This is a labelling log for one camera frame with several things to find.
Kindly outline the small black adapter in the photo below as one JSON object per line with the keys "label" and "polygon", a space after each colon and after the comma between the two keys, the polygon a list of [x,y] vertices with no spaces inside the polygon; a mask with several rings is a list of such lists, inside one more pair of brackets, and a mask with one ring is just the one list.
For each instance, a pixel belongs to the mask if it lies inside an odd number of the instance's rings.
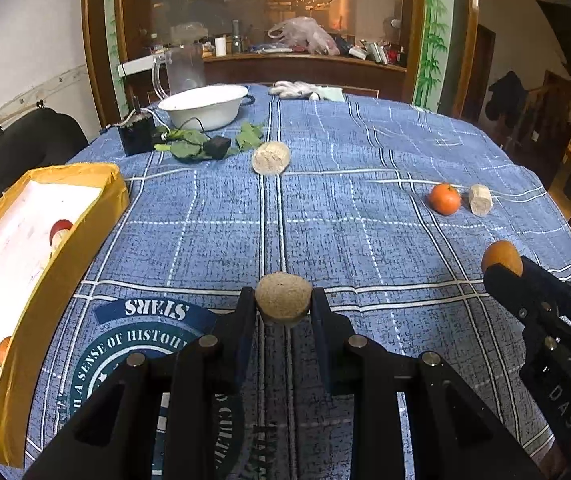
{"label": "small black adapter", "polygon": [[224,159],[231,148],[231,140],[224,136],[213,136],[203,144],[204,153],[212,159]]}

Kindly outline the clear glass pitcher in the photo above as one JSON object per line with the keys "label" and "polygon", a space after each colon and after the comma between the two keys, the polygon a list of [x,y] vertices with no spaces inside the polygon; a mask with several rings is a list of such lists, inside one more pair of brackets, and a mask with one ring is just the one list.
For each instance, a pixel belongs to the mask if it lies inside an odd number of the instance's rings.
{"label": "clear glass pitcher", "polygon": [[[166,91],[160,78],[162,68],[166,70],[169,90]],[[152,84],[159,99],[204,87],[206,84],[203,48],[199,42],[170,46],[156,54],[152,67]]]}

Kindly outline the red apple-like fruit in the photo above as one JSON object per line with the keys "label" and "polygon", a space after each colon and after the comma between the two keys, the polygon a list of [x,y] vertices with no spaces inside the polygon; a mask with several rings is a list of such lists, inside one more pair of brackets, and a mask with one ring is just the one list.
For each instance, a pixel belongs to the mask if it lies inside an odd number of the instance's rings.
{"label": "red apple-like fruit", "polygon": [[49,234],[50,244],[54,243],[54,238],[58,236],[58,233],[66,234],[72,229],[73,226],[74,225],[72,224],[72,221],[69,221],[67,219],[61,219],[55,222],[52,228],[50,229],[50,234]]}

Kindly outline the green leaves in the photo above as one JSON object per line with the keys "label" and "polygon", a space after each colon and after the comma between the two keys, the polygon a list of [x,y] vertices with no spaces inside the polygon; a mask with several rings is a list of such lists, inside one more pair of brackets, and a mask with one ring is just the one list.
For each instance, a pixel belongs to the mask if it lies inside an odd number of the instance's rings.
{"label": "green leaves", "polygon": [[[209,138],[212,136],[196,129],[170,129],[160,134],[154,148],[158,152],[170,153],[180,162],[217,160],[208,157],[203,151],[203,144]],[[243,122],[238,134],[230,140],[231,148],[225,158],[256,150],[264,143],[264,124]]]}

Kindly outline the pink plastic bag on counter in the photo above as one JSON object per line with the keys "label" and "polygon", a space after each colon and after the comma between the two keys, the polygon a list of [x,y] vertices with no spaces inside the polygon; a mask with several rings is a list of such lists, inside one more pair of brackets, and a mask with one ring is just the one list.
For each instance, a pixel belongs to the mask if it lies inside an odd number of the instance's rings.
{"label": "pink plastic bag on counter", "polygon": [[314,18],[298,16],[289,18],[271,27],[267,35],[270,39],[286,44],[291,48],[303,48],[310,54],[340,54],[334,39]]}

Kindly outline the round beige foam ball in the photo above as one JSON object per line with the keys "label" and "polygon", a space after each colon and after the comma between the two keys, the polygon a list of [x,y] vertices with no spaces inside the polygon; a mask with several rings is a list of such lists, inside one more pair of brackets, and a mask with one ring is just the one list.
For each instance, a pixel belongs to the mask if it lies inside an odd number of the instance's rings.
{"label": "round beige foam ball", "polygon": [[255,300],[264,322],[293,327],[309,312],[312,291],[305,278],[274,272],[258,282]]}

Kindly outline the orange mandarin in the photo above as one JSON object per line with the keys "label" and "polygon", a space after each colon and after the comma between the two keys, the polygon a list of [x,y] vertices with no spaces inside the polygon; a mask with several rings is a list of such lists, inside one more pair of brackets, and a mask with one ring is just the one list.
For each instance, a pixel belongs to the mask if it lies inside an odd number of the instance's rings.
{"label": "orange mandarin", "polygon": [[11,336],[6,336],[0,342],[0,367],[3,366],[6,356],[8,355],[8,347],[10,346],[11,340]]}
{"label": "orange mandarin", "polygon": [[461,207],[461,196],[449,183],[436,184],[427,196],[427,201],[433,210],[443,216],[451,216]]}

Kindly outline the white enamel basin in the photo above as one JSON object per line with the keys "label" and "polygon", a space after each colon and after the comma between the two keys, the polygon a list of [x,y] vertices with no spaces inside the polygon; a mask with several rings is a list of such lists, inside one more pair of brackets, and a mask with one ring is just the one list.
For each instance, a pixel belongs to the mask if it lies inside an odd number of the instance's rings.
{"label": "white enamel basin", "polygon": [[250,90],[241,84],[212,84],[168,96],[158,108],[168,114],[176,129],[207,132],[231,124],[243,105],[254,102]]}

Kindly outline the beige foam cylinder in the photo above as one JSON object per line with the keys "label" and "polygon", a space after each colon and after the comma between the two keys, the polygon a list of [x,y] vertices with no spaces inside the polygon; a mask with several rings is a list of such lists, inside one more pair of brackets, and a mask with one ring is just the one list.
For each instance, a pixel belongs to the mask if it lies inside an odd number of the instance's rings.
{"label": "beige foam cylinder", "polygon": [[477,217],[485,217],[493,209],[491,190],[486,185],[471,185],[468,196],[472,214],[475,214]]}

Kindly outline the black box device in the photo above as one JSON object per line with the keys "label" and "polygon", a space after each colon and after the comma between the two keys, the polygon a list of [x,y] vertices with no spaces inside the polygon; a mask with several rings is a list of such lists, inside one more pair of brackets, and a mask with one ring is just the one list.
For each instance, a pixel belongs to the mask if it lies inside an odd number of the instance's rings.
{"label": "black box device", "polygon": [[118,124],[117,130],[122,148],[127,156],[155,150],[154,145],[158,140],[158,134],[151,114],[134,114],[125,122]]}

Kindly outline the orange mandarin in tray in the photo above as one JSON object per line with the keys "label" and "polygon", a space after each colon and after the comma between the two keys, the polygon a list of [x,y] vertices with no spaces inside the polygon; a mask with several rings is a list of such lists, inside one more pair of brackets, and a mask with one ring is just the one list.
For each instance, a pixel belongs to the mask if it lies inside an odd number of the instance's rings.
{"label": "orange mandarin in tray", "polygon": [[6,336],[0,342],[0,367],[3,366],[6,356],[8,355],[8,347],[10,346],[11,340],[11,336]]}

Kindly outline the wooden cabinet counter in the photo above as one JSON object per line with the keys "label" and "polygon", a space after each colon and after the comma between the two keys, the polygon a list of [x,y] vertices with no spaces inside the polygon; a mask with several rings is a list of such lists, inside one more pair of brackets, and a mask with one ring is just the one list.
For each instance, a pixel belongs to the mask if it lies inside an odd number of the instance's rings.
{"label": "wooden cabinet counter", "polygon": [[208,84],[275,84],[300,80],[340,87],[355,96],[410,102],[415,74],[395,64],[377,64],[352,56],[305,53],[240,53],[204,60]]}

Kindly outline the large beige foam chunk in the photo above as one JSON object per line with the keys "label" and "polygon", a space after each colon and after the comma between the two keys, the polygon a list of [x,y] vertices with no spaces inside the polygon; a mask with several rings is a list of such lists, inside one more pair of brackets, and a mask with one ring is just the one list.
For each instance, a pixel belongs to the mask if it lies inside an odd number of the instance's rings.
{"label": "large beige foam chunk", "polygon": [[291,162],[291,151],[287,144],[269,141],[256,148],[252,156],[252,167],[260,176],[277,176],[287,169]]}

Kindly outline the yellow-orange fruit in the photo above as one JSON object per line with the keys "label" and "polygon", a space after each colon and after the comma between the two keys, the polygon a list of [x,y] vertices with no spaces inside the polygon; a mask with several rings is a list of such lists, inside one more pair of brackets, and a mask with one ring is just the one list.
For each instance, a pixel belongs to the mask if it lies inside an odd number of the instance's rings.
{"label": "yellow-orange fruit", "polygon": [[509,240],[497,240],[486,248],[482,258],[482,271],[486,272],[495,264],[501,264],[517,276],[523,274],[521,256]]}

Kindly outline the white gloves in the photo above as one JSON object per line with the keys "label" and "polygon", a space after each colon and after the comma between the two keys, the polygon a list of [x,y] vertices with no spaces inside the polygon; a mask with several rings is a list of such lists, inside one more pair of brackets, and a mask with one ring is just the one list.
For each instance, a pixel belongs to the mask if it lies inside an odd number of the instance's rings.
{"label": "white gloves", "polygon": [[269,94],[281,100],[345,101],[342,88],[318,86],[305,81],[277,81],[269,88]]}

